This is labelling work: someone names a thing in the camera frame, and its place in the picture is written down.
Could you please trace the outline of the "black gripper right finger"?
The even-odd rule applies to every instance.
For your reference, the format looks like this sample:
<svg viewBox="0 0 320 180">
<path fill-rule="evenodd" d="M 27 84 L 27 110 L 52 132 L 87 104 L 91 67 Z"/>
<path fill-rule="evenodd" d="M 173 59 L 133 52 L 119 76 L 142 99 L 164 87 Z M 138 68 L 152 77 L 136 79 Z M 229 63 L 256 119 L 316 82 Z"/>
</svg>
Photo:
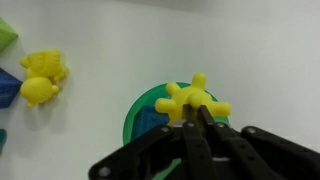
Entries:
<svg viewBox="0 0 320 180">
<path fill-rule="evenodd" d="M 226 158 L 245 180 L 320 180 L 320 154 L 255 126 L 240 132 L 198 110 L 214 158 Z"/>
</svg>

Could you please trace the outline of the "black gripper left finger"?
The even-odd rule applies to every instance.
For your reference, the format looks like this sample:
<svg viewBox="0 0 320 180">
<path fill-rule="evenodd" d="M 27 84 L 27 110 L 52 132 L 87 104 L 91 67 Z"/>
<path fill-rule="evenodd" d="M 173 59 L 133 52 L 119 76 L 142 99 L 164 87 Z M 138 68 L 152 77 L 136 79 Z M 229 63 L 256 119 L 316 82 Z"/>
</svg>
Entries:
<svg viewBox="0 0 320 180">
<path fill-rule="evenodd" d="M 183 106 L 180 127 L 159 125 L 95 163 L 89 180 L 151 180 L 175 159 L 181 163 L 167 180 L 214 180 L 214 163 L 203 131 L 212 117 L 206 106 Z"/>
</svg>

